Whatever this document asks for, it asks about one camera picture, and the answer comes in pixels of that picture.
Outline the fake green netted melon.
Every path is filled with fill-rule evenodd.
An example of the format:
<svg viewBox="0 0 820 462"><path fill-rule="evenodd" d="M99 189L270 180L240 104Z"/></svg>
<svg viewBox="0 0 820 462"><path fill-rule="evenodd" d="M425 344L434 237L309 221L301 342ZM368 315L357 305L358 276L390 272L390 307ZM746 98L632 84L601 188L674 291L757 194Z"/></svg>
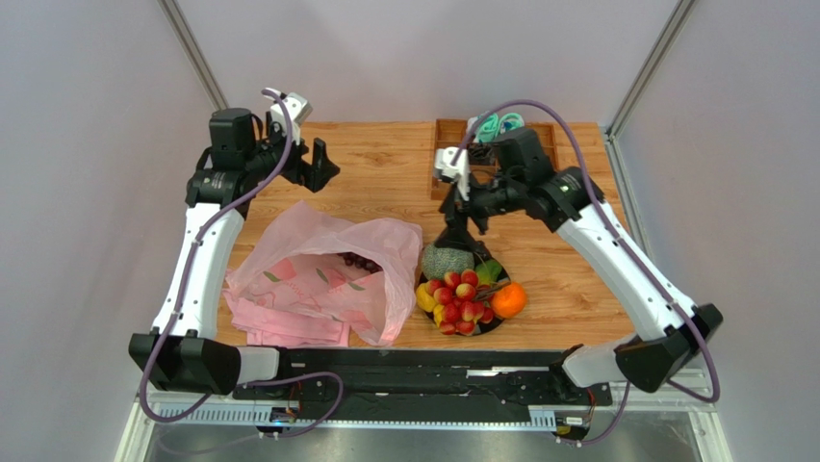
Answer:
<svg viewBox="0 0 820 462"><path fill-rule="evenodd" d="M474 268L471 252L449 247L428 245L422 254L422 274L427 279L442 279L447 272L461 273Z"/></svg>

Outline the fake green orange mango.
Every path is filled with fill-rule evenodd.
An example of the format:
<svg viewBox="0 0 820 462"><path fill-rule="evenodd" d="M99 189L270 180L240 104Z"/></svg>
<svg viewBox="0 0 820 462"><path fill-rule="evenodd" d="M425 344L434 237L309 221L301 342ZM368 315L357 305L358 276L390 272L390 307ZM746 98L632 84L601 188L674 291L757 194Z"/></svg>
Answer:
<svg viewBox="0 0 820 462"><path fill-rule="evenodd" d="M497 260L490 259L477 264L474 270L479 285L492 285L499 280L503 267Z"/></svg>

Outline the fake yellow lemon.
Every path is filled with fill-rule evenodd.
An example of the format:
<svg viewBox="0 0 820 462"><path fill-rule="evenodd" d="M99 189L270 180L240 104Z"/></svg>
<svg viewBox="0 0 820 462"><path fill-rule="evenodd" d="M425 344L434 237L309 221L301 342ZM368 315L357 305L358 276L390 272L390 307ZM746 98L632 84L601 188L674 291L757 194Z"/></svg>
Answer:
<svg viewBox="0 0 820 462"><path fill-rule="evenodd" d="M436 299L427 290L425 283L420 284L416 289L416 301L420 309L426 313L432 313L438 305Z"/></svg>

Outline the fake yellow bell pepper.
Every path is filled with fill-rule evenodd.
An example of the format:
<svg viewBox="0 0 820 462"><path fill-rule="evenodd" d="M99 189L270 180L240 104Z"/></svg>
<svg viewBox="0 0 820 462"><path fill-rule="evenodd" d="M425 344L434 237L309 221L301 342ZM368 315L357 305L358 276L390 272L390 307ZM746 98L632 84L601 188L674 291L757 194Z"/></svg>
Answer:
<svg viewBox="0 0 820 462"><path fill-rule="evenodd" d="M445 305L439 304L433 309L433 320L437 327L440 327L444 321L445 308Z"/></svg>

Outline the fake dark grapes bunch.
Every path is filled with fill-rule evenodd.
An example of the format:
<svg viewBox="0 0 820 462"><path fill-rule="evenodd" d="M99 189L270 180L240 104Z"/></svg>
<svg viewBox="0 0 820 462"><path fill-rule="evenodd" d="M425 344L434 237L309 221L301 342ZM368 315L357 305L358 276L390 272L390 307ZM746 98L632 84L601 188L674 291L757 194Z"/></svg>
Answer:
<svg viewBox="0 0 820 462"><path fill-rule="evenodd" d="M343 259L345 265L348 267L355 267L359 270L366 270L369 273L383 271L383 268L380 265L378 265L375 261L367 259L354 252L341 252L338 253L338 256Z"/></svg>

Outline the pink plastic bag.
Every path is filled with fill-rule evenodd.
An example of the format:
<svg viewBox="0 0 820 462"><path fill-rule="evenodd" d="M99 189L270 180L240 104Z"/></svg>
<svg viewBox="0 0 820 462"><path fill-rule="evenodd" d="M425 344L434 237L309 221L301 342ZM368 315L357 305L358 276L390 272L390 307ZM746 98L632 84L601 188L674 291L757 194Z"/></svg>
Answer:
<svg viewBox="0 0 820 462"><path fill-rule="evenodd" d="M270 309L342 321L367 344L388 346L416 306L422 247L417 224L394 218L355 223L300 201L227 272L224 290ZM341 252L373 260L383 271L348 267Z"/></svg>

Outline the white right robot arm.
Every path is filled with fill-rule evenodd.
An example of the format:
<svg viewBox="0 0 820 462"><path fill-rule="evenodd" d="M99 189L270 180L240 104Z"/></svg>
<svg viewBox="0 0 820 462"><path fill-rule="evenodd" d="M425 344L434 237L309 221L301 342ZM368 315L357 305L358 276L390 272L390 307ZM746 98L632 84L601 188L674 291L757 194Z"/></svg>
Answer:
<svg viewBox="0 0 820 462"><path fill-rule="evenodd" d="M442 248L469 251L480 262L492 256L468 224L486 232L491 217L523 211L543 222L591 266L626 309L634 332L624 340L574 346L551 365L561 391L625 381L646 393L669 384L723 321L712 304L697 305L657 269L625 233L601 190L583 169L554 169L537 133L506 132L489 143L498 170L486 184L471 173L457 147L440 149L434 175L450 185L440 211Z"/></svg>

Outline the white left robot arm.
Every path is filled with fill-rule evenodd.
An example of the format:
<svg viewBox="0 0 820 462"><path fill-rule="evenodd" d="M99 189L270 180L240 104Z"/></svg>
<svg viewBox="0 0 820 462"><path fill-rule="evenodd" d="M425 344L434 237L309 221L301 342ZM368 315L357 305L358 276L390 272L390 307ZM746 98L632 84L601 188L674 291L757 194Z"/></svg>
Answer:
<svg viewBox="0 0 820 462"><path fill-rule="evenodd" d="M211 144L187 183L184 241L165 302L150 331L133 334L128 346L143 388L229 395L276 376L276 348L217 341L218 304L250 201L269 176L318 192L340 172L324 141L307 147L300 136L311 112L307 103L287 102L264 119L244 108L212 114Z"/></svg>

